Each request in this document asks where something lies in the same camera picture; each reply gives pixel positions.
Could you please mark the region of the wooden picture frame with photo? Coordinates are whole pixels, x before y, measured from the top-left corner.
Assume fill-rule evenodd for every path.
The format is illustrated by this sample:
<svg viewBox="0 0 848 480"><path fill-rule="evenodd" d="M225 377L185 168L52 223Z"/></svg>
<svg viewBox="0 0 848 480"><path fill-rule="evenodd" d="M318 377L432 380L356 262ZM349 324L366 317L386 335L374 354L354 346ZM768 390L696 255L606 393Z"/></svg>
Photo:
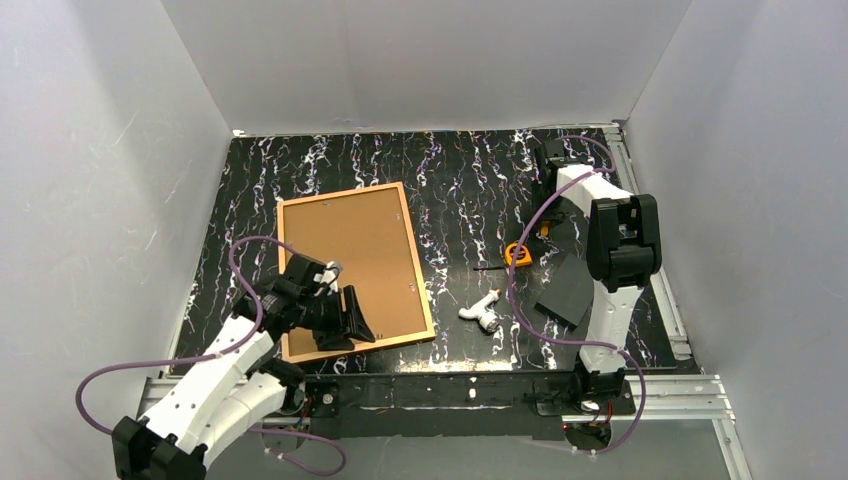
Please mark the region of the wooden picture frame with photo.
<svg viewBox="0 0 848 480"><path fill-rule="evenodd" d="M374 342L354 341L353 352L434 339L402 183L281 201L277 235L301 254L340 264L339 283L354 287L376 337Z"/></svg>

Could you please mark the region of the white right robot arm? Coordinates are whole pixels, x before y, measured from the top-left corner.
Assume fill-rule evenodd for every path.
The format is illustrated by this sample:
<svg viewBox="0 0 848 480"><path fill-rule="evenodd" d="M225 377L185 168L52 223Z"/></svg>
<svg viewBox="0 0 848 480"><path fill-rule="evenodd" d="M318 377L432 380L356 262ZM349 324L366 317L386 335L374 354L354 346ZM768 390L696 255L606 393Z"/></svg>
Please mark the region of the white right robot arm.
<svg viewBox="0 0 848 480"><path fill-rule="evenodd" d="M575 379L565 397L586 409L622 394L626 346L633 310L662 263L658 209L649 194L633 194L587 164L568 161L564 142L534 149L548 207L566 199L588 219L585 260L593 280L586 345L579 349Z"/></svg>

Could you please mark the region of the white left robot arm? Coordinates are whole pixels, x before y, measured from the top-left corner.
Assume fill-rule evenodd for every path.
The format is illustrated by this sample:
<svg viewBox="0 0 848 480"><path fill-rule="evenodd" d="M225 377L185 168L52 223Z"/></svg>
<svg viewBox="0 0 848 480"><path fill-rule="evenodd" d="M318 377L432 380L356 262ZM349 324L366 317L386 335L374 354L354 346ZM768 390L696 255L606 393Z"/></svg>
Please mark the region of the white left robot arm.
<svg viewBox="0 0 848 480"><path fill-rule="evenodd" d="M294 254L284 271L250 287L209 346L157 403L125 417L111 433L120 479L203 479L214 460L274 412L306 415L314 404L303 371L273 351L293 329L321 346L372 342L353 286L342 268Z"/></svg>

